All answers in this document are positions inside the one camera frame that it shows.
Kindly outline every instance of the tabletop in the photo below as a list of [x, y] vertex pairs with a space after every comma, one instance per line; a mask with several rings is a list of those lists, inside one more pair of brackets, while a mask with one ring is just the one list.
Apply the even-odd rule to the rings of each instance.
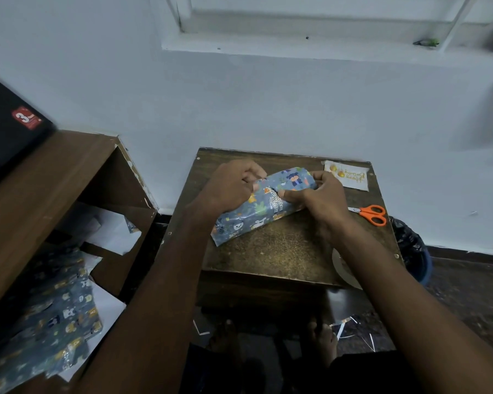
[[[197, 196], [214, 170], [220, 164], [236, 158], [253, 159], [265, 169], [267, 174], [292, 167], [303, 167], [309, 171], [323, 170], [321, 162], [324, 160], [367, 167], [369, 169], [369, 191], [344, 188], [348, 206], [366, 207], [377, 204], [387, 210], [370, 162], [342, 160], [333, 157], [318, 158], [199, 148], [171, 218], [169, 231], [173, 230], [175, 225], [179, 223], [184, 206]], [[399, 260], [401, 259], [389, 222], [386, 226], [376, 227], [357, 214], [351, 213], [351, 215], [367, 231], [372, 233], [385, 248], [397, 254]], [[316, 235], [314, 219], [307, 210], [302, 210], [234, 238], [219, 247], [216, 247], [209, 235], [203, 270], [229, 271], [330, 286], [346, 286], [336, 275], [330, 253], [327, 246]]]

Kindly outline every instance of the number 3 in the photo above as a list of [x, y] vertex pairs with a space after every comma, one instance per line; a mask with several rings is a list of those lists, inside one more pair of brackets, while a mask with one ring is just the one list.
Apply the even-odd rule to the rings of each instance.
[[24, 123], [29, 123], [29, 118], [25, 116], [23, 113], [15, 114], [17, 118], [21, 118]]

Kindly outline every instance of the forearm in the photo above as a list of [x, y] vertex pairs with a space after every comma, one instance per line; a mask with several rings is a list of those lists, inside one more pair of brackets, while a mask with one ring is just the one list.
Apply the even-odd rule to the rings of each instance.
[[359, 224], [348, 223], [341, 235], [338, 251], [426, 388], [493, 392], [493, 349]]
[[216, 218], [204, 207], [187, 207], [182, 222], [106, 337], [79, 392], [177, 392], [197, 281]]

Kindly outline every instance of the person's left hand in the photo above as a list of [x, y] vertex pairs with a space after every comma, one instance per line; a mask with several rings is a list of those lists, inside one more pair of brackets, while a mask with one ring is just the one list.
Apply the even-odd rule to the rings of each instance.
[[266, 171], [253, 160], [232, 160], [214, 171], [194, 202], [217, 218], [246, 202], [259, 189], [254, 184], [259, 178], [266, 178]]

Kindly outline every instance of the orange scissor handle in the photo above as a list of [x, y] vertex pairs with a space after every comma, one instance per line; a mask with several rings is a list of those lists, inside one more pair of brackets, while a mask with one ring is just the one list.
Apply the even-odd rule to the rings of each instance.
[[385, 209], [377, 204], [372, 204], [368, 207], [361, 207], [360, 215], [377, 227], [383, 227], [387, 224], [387, 219], [384, 217]]

